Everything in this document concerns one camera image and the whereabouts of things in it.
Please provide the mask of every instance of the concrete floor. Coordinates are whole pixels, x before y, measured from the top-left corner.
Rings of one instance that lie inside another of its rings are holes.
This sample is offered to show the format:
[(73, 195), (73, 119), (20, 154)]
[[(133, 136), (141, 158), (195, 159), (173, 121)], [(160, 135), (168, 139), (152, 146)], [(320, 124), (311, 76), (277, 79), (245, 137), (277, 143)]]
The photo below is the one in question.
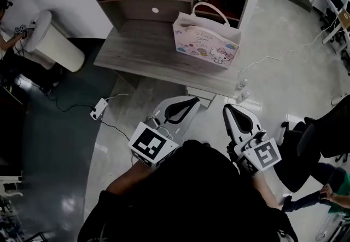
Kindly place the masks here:
[[(254, 112), (269, 136), (277, 141), (281, 141), (282, 121), (289, 120), (293, 126), (303, 117), (322, 117), (332, 109), (331, 97), (350, 85), (340, 57), (329, 45), (322, 44), (325, 35), (312, 45), (302, 47), (319, 33), (316, 14), (288, 0), (259, 0), (243, 36), (240, 55), (231, 65), (230, 71), (236, 72), (239, 78), (248, 78), (244, 90), (250, 92), (250, 97), (241, 105)], [(244, 72), (237, 72), (266, 56), (280, 58), (286, 50), (296, 51), (287, 53), (282, 61), (266, 59)], [(136, 90), (118, 80), (113, 94), (129, 93), (131, 96), (112, 99), (103, 120), (130, 137), (137, 124), (144, 121), (160, 101), (183, 92), (182, 86), (149, 78), (142, 79)], [(208, 110), (202, 108), (185, 139), (208, 141), (227, 156), (225, 151), (230, 139), (224, 128), (222, 109), (228, 102), (234, 99), (217, 96)], [(96, 205), (100, 191), (130, 168), (130, 159), (127, 139), (115, 129), (101, 125), (87, 182), (85, 218)], [(265, 176), (277, 198), (288, 192), (273, 169), (265, 172)], [(293, 196), (297, 199), (320, 188), (321, 184), (310, 178)], [(327, 207), (316, 205), (288, 214), (300, 241), (315, 240), (327, 211)]]
[[(95, 105), (107, 97), (116, 81), (112, 70), (93, 66), (103, 44), (100, 39), (72, 39), (86, 56), (78, 73), (66, 72), (50, 97), (67, 109), (75, 103)], [(85, 189), (98, 122), (90, 109), (60, 112), (36, 87), (22, 81), (31, 100), (24, 124), (24, 197), (12, 197), (27, 237), (44, 232), (49, 241), (76, 241), (83, 223)]]

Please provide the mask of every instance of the tote bag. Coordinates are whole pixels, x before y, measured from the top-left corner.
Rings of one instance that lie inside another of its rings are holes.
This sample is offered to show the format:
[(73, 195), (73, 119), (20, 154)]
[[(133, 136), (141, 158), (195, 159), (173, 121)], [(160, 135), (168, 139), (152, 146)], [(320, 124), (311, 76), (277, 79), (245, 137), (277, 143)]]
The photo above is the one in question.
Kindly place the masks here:
[[(225, 24), (196, 16), (195, 8), (198, 5), (214, 9)], [(227, 69), (240, 48), (241, 31), (232, 28), (225, 15), (209, 3), (197, 3), (191, 15), (180, 12), (173, 29), (176, 51)]]

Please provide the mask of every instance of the dark green floor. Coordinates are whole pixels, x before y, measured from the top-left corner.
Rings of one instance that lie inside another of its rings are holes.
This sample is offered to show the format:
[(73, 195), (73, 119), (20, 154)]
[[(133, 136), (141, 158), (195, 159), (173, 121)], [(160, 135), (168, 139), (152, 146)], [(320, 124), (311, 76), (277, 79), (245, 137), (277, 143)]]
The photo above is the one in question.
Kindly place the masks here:
[[(65, 72), (51, 97), (66, 109), (75, 103), (96, 105), (108, 97), (116, 74), (93, 65), (103, 44), (100, 39), (71, 39), (86, 56), (78, 73)], [(24, 197), (11, 200), (25, 233), (47, 233), (49, 241), (75, 241), (83, 223), (84, 197), (99, 122), (91, 109), (60, 112), (36, 87), (30, 90), (24, 124), (22, 161)]]

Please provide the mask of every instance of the white extension socket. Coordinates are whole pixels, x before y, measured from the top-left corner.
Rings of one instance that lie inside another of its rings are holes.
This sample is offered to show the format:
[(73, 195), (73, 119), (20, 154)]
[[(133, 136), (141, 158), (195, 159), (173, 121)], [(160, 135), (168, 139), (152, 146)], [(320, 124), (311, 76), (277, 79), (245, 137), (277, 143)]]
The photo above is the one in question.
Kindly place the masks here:
[(100, 115), (103, 113), (103, 111), (106, 109), (108, 103), (104, 98), (101, 98), (97, 105), (95, 106), (95, 109), (91, 111), (90, 116), (97, 120)]

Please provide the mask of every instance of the chair wheel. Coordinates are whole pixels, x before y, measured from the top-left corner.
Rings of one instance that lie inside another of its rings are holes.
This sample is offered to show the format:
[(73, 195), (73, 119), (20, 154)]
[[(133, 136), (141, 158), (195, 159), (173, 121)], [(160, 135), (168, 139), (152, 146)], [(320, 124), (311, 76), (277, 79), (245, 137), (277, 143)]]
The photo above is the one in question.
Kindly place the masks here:
[(282, 127), (282, 128), (285, 128), (285, 127), (287, 127), (288, 125), (289, 125), (289, 122), (282, 122), (281, 127)]

